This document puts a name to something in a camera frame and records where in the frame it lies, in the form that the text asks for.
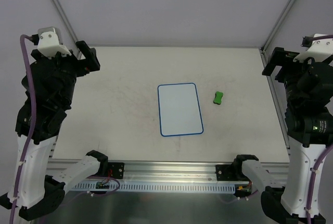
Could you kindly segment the green whiteboard eraser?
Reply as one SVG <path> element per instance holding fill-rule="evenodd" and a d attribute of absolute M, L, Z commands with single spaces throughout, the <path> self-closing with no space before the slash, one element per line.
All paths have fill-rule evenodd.
<path fill-rule="evenodd" d="M 221 105 L 223 96 L 224 96 L 223 92 L 216 91 L 213 103 L 217 104 L 217 105 Z"/>

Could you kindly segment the blue framed small whiteboard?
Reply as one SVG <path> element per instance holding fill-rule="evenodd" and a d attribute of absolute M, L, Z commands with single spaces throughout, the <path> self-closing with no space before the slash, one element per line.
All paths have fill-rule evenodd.
<path fill-rule="evenodd" d="M 157 93 L 160 134 L 163 137 L 203 134 L 199 97 L 194 83 L 161 84 Z"/>

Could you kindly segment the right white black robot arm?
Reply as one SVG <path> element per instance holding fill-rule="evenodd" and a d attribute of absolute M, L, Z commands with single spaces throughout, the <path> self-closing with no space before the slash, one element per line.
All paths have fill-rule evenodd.
<path fill-rule="evenodd" d="M 277 223 L 325 223 L 318 207 L 322 168 L 332 151 L 332 55 L 319 58 L 281 47 L 273 50 L 263 70 L 285 87 L 285 123 L 290 138 L 286 184 L 276 181 L 254 155 L 238 155 L 232 163 L 233 176 L 248 180 L 261 194 L 261 207 Z"/>

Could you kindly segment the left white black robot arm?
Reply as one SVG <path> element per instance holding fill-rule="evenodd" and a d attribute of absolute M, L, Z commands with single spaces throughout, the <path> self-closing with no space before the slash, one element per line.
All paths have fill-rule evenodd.
<path fill-rule="evenodd" d="M 26 74 L 21 83 L 27 99 L 15 127 L 18 157 L 14 182 L 1 196 L 1 205 L 27 221 L 55 211 L 68 191 L 85 178 L 102 178 L 108 173 L 108 157 L 94 150 L 57 175 L 46 173 L 51 150 L 71 109 L 77 78 L 100 70 L 96 50 L 84 41 L 76 46 L 83 59 L 60 51 L 47 57 L 37 49 L 31 53 L 34 62 L 29 62 L 28 55 L 23 57 Z"/>

